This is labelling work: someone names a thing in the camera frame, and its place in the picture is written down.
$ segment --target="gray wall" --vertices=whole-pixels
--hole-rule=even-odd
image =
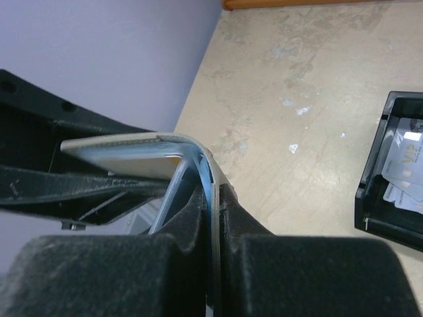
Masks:
[[[115,120],[172,131],[220,12],[218,0],[2,0],[0,68]],[[56,221],[0,211],[0,275],[24,243],[58,233]]]

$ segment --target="worn table surface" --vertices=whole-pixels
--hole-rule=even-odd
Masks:
[[[389,91],[423,91],[422,12],[419,1],[223,12],[176,131],[214,153],[272,232],[365,236],[354,196]],[[422,308],[423,254],[389,244]]]

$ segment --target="black plastic bin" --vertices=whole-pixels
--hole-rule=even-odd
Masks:
[[[423,251],[423,215],[383,200],[388,181],[381,175],[401,118],[423,119],[423,93],[389,93],[356,193],[354,226]]]

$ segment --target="beige table surface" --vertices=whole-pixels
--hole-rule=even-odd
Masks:
[[[389,91],[423,91],[422,39],[420,1],[223,12],[176,131],[272,232],[371,236],[354,196]],[[423,254],[389,244],[422,309]]]

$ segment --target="wooden edge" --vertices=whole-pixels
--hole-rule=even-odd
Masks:
[[[386,0],[221,0],[225,10],[285,7],[294,5],[330,5],[337,3],[359,3]]]

